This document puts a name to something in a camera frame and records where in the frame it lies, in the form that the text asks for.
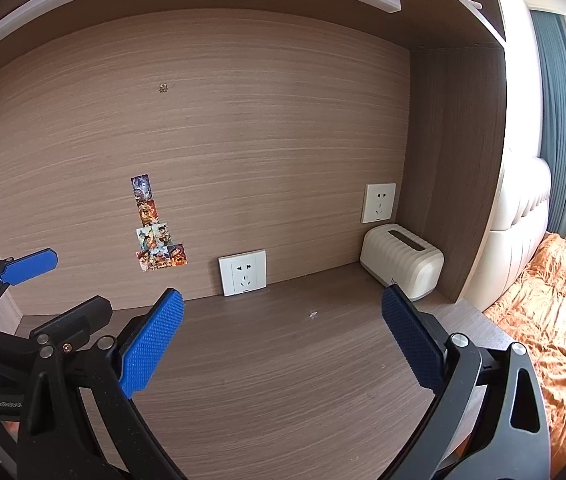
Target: anime sticker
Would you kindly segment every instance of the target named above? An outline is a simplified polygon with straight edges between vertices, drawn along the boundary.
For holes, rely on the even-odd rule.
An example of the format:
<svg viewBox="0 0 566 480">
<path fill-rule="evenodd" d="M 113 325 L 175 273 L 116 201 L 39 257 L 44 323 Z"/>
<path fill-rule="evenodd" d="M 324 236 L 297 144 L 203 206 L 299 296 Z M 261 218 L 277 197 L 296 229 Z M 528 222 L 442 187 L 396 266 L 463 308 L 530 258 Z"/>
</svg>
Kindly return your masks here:
<svg viewBox="0 0 566 480">
<path fill-rule="evenodd" d="M 185 255 L 183 244 L 175 244 L 169 227 L 159 220 L 149 176 L 146 174 L 133 176 L 131 181 L 143 225 L 136 230 L 140 248 L 140 251 L 136 252 L 136 259 L 141 270 L 147 272 L 187 264 L 188 257 Z"/>
<path fill-rule="evenodd" d="M 140 202 L 138 204 L 138 214 L 141 216 L 141 224 L 143 224 L 144 226 L 159 223 L 159 214 L 156 210 L 154 200 Z"/>
<path fill-rule="evenodd" d="M 188 263 L 188 257 L 185 255 L 183 244 L 171 245 L 167 248 L 167 250 L 170 253 L 172 267 L 185 265 Z"/>
<path fill-rule="evenodd" d="M 147 175 L 133 176 L 131 180 L 137 204 L 152 199 L 152 187 L 150 186 L 150 178 Z"/>
</svg>

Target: bed headboard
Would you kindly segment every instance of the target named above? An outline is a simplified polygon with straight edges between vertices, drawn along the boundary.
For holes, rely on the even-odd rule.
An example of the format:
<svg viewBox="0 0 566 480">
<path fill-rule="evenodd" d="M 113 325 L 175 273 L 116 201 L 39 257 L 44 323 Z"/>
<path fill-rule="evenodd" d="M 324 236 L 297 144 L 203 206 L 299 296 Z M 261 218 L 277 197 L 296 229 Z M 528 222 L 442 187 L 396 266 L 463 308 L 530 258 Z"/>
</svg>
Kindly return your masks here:
<svg viewBox="0 0 566 480">
<path fill-rule="evenodd" d="M 507 150 L 494 219 L 464 298 L 481 312 L 517 279 L 548 227 L 550 168 Z"/>
</svg>

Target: desk surface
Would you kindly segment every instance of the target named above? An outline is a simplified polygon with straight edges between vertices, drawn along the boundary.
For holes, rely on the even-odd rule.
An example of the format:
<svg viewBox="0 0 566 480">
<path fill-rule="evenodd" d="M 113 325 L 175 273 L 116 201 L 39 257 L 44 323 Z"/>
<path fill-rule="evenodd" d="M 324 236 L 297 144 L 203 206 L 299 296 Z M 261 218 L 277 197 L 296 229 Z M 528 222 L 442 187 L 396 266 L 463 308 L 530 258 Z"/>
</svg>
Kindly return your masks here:
<svg viewBox="0 0 566 480">
<path fill-rule="evenodd" d="M 432 400 L 381 318 L 382 290 L 356 263 L 187 301 L 181 328 L 134 402 L 192 480 L 376 480 Z M 449 304 L 435 292 L 416 304 L 479 346 L 511 341 L 465 301 Z M 94 338 L 116 335 L 146 311 L 115 311 Z M 17 333 L 47 319 L 25 317 Z M 471 431 L 481 394 L 454 446 Z M 85 402 L 106 456 L 120 465 L 90 394 Z"/>
</svg>

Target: white wall socket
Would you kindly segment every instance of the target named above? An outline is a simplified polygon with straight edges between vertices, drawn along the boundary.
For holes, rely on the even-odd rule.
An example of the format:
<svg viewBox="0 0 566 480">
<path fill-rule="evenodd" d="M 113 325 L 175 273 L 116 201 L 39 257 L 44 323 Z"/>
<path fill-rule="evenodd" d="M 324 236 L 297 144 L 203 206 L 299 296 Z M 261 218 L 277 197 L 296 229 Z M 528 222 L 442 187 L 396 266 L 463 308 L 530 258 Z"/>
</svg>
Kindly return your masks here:
<svg viewBox="0 0 566 480">
<path fill-rule="evenodd" d="M 263 288 L 267 283 L 265 249 L 218 258 L 223 295 L 233 296 Z"/>
<path fill-rule="evenodd" d="M 390 220 L 396 184 L 367 184 L 361 223 Z"/>
</svg>

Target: blue gripper pad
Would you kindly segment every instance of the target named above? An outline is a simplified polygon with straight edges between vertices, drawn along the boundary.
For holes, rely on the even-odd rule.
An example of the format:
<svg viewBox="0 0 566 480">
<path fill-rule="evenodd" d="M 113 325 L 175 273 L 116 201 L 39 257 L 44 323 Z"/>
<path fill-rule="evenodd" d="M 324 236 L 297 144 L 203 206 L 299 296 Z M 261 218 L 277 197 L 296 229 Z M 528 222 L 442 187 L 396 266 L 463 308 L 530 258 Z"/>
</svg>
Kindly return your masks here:
<svg viewBox="0 0 566 480">
<path fill-rule="evenodd" d="M 381 312 L 416 380 L 438 394 L 444 386 L 444 356 L 398 285 L 383 293 Z"/>
<path fill-rule="evenodd" d="M 58 256 L 47 248 L 9 262 L 0 275 L 0 280 L 9 285 L 18 285 L 45 272 L 56 269 Z"/>
<path fill-rule="evenodd" d="M 121 349 L 121 377 L 118 382 L 128 399 L 150 382 L 183 321 L 184 309 L 181 293 L 168 288 L 146 314 L 137 334 Z"/>
</svg>

